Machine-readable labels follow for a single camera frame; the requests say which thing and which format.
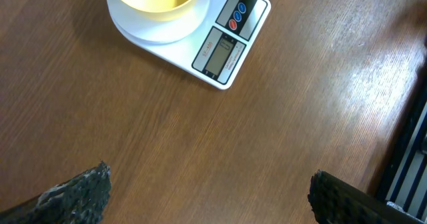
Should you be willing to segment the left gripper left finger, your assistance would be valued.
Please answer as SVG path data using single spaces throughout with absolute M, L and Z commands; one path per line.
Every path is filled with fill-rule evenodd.
M 2 223 L 100 223 L 111 191 L 110 166 L 101 162 L 38 196 L 1 212 Z

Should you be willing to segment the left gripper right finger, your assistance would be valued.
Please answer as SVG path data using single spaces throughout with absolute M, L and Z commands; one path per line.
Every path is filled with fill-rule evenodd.
M 383 203 L 322 170 L 310 179 L 308 202 L 319 224 L 424 223 L 395 203 Z

